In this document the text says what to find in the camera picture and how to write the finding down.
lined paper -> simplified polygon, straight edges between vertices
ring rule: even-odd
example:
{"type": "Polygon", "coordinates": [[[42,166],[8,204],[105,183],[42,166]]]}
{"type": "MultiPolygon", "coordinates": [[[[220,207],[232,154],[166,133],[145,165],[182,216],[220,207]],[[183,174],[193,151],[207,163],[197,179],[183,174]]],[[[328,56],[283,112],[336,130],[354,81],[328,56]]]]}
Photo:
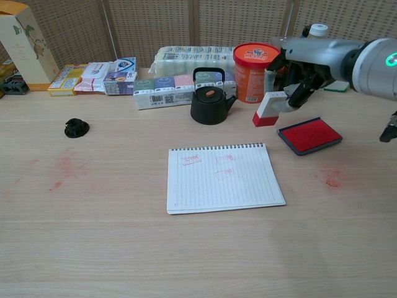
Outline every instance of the lined paper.
{"type": "Polygon", "coordinates": [[[263,143],[171,149],[167,212],[285,205],[263,143]]]}

red lid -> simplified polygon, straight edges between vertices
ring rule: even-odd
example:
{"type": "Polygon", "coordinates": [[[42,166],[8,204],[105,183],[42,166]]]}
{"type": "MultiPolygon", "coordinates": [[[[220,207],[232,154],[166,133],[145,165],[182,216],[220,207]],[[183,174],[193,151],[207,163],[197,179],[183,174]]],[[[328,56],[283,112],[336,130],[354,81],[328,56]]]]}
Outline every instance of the red lid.
{"type": "Polygon", "coordinates": [[[279,53],[278,48],[266,43],[244,43],[234,49],[233,59],[247,68],[267,68],[279,53]]]}

red ink pad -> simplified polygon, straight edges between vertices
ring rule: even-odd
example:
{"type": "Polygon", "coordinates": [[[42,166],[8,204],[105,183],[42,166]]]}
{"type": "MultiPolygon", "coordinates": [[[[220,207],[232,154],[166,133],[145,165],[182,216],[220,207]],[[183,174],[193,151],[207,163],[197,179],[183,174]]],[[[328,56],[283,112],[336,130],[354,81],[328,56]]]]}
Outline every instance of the red ink pad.
{"type": "Polygon", "coordinates": [[[330,147],[343,139],[319,117],[280,129],[278,134],[297,155],[330,147]]]}

notebook spiral binding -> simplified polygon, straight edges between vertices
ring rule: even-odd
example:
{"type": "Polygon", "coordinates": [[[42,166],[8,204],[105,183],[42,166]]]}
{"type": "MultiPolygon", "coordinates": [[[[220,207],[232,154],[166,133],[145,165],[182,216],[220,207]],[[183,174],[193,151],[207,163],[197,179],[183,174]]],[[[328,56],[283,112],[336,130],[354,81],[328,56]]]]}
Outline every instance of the notebook spiral binding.
{"type": "Polygon", "coordinates": [[[219,149],[237,149],[237,148],[256,148],[256,147],[263,147],[263,146],[264,146],[263,143],[251,143],[251,144],[237,144],[237,145],[220,145],[220,146],[175,148],[175,149],[170,149],[170,151],[219,150],[219,149]]]}

white bottle cap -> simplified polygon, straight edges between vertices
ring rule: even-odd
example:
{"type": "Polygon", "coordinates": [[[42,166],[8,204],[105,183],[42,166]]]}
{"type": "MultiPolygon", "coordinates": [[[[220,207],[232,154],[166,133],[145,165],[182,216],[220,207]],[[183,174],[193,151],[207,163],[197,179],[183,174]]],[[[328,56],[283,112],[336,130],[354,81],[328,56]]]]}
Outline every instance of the white bottle cap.
{"type": "Polygon", "coordinates": [[[314,36],[325,36],[327,33],[328,26],[326,24],[313,24],[309,31],[309,34],[314,36]]]}

